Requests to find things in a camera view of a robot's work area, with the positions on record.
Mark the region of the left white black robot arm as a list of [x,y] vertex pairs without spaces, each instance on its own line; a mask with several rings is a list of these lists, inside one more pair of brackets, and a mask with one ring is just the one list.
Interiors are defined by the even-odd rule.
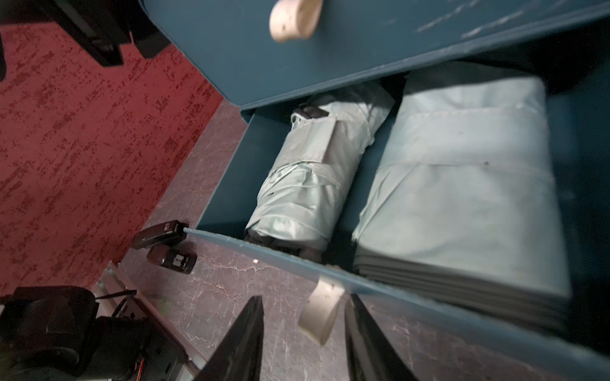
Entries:
[[[138,1],[4,1],[4,25],[53,22],[103,67],[168,47]],[[4,380],[180,380],[187,351],[136,290],[19,287],[1,299]]]

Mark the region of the teal three-drawer cabinet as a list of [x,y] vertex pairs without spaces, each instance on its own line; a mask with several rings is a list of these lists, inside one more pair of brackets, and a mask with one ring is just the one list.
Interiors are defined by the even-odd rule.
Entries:
[[[306,41],[278,44],[271,1],[144,1],[154,25],[248,127],[195,236],[317,280],[327,276],[463,338],[570,379],[609,378],[609,4],[607,1],[327,1]],[[573,282],[564,334],[535,333],[352,273],[350,243],[389,139],[362,158],[326,258],[329,267],[249,244],[257,192],[308,95],[448,60],[532,67],[550,92],[551,157]]]

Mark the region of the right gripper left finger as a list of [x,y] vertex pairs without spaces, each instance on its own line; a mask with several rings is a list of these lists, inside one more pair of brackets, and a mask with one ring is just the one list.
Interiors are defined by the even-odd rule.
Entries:
[[259,381],[264,333],[263,300],[257,295],[246,303],[194,381]]

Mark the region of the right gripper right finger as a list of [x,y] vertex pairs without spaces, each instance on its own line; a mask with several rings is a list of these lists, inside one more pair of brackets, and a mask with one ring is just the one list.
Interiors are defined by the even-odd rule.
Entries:
[[350,380],[416,381],[356,294],[348,298],[344,317]]

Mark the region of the sage green umbrella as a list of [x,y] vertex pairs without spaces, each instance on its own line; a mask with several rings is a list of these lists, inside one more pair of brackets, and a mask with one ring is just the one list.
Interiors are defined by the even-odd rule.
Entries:
[[565,330],[572,287],[540,77],[467,62],[409,73],[353,238],[360,276]]
[[395,103],[377,81],[311,96],[257,195],[246,241],[321,260],[365,150]]

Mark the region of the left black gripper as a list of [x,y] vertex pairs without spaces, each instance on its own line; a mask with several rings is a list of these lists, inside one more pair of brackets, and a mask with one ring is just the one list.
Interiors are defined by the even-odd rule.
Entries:
[[170,41],[155,27],[137,0],[2,1],[1,24],[50,23],[59,25],[103,67],[123,65],[120,46],[135,44],[152,59]]

